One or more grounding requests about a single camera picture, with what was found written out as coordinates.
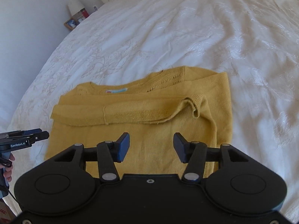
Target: knit fabric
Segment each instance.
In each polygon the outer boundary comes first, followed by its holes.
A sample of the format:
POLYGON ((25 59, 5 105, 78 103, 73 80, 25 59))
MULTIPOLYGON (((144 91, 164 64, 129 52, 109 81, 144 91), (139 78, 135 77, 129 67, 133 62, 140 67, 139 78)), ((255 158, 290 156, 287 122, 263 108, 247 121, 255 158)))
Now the knit fabric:
MULTIPOLYGON (((54 106, 46 159, 75 143, 95 147, 130 134, 130 148, 122 163, 124 173, 181 175, 186 167, 174 148, 173 135, 219 147, 231 141, 232 112, 228 77, 198 67, 177 67, 149 74, 121 86, 79 84, 54 106)), ((98 177, 98 166, 86 171, 98 177)), ((207 163, 204 176, 213 172, 207 163)))

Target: lamp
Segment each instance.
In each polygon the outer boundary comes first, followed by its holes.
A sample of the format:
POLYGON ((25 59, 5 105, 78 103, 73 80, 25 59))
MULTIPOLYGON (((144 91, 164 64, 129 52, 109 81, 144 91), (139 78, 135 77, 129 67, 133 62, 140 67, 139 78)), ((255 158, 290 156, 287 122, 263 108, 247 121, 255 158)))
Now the lamp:
POLYGON ((68 2, 68 9, 71 12, 71 16, 74 16, 78 12, 81 12, 85 18, 89 16, 87 11, 85 10, 85 6, 78 0, 70 0, 68 2))

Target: white bedspread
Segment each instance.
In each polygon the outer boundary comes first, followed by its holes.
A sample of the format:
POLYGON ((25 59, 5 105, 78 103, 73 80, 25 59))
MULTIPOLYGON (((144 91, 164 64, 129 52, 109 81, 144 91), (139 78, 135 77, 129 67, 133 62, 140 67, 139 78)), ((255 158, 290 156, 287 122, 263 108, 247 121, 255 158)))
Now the white bedspread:
MULTIPOLYGON (((298 0, 113 0, 53 52, 9 130, 51 131, 53 106, 79 83, 124 84, 181 65, 226 71, 232 144, 285 179, 288 195, 281 212, 296 222, 298 46, 298 0)), ((46 149, 44 141, 15 152, 14 181, 40 164, 46 149)), ((10 197, 6 202, 17 211, 10 197)))

